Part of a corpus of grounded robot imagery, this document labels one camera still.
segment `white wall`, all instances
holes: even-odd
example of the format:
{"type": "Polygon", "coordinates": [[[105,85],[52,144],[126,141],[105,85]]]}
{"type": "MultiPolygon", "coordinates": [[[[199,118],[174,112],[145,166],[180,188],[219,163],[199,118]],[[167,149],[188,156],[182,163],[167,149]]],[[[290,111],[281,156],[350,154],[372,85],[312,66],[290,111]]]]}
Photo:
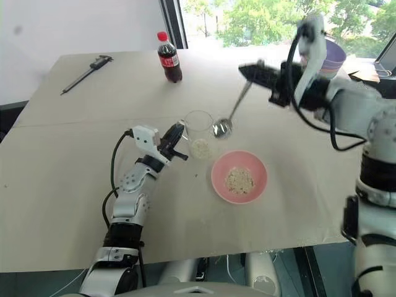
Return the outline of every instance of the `white wall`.
{"type": "Polygon", "coordinates": [[[29,100],[60,55],[154,50],[165,30],[159,0],[3,0],[2,14],[0,105],[29,100]]]}

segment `beige table surface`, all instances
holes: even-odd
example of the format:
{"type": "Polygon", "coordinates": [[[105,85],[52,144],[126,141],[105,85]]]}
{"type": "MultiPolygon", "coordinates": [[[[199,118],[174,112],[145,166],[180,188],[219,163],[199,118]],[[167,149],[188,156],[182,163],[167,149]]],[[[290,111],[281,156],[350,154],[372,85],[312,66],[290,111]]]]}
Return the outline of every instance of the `beige table surface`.
{"type": "MultiPolygon", "coordinates": [[[[61,57],[0,145],[0,272],[88,267],[106,233],[101,203],[119,136],[137,124],[164,133],[190,110],[227,114],[244,83],[238,64],[259,57],[180,51],[183,81],[171,84],[156,52],[112,55],[60,97],[96,54],[61,57]]],[[[175,158],[162,171],[143,229],[147,263],[344,240],[342,210],[360,150],[334,152],[326,135],[269,95],[252,87],[213,160],[175,158]],[[269,174],[265,192],[247,205],[223,201],[209,182],[214,159],[236,149],[255,153],[269,174]]],[[[178,150],[188,153],[187,143],[178,150]]],[[[125,140],[116,176],[140,156],[125,140]]]]}

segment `window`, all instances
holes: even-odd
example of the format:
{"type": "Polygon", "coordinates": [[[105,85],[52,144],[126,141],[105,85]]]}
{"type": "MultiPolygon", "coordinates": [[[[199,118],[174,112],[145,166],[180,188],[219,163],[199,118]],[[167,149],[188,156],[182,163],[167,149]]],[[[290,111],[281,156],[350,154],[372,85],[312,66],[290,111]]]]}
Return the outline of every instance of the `window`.
{"type": "Polygon", "coordinates": [[[377,58],[396,32],[396,0],[179,0],[189,48],[286,50],[305,15],[321,11],[347,54],[377,58]]]}

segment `floor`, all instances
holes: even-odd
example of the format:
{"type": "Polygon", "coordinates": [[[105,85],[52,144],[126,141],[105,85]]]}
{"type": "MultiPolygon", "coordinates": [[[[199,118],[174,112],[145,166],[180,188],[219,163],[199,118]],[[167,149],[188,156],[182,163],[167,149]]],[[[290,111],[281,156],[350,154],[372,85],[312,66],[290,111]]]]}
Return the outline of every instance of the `floor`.
{"type": "MultiPolygon", "coordinates": [[[[314,248],[327,296],[349,297],[353,275],[353,246],[349,243],[326,244],[314,248]]],[[[155,285],[164,264],[147,265],[147,284],[155,285]]],[[[282,286],[283,297],[305,297],[292,249],[278,253],[275,268],[282,286]]],[[[244,284],[244,270],[239,255],[230,256],[230,271],[234,279],[244,284]]],[[[81,270],[58,272],[0,273],[0,297],[50,297],[81,270]]],[[[56,296],[78,292],[82,276],[56,296]]],[[[225,256],[211,258],[208,281],[231,282],[226,272],[225,256]]]]}

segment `clear glass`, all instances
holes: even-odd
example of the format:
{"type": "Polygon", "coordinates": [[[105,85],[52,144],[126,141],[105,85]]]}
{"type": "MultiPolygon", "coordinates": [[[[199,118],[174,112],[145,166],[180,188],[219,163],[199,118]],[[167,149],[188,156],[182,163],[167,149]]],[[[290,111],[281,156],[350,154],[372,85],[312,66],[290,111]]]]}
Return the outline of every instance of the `clear glass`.
{"type": "Polygon", "coordinates": [[[189,48],[260,46],[287,57],[296,24],[324,15],[327,38],[358,58],[377,58],[396,32],[396,0],[180,0],[189,48]]]}
{"type": "Polygon", "coordinates": [[[197,159],[209,159],[214,153],[215,139],[212,133],[213,117],[203,110],[194,110],[184,118],[186,139],[191,155],[197,159]]]}

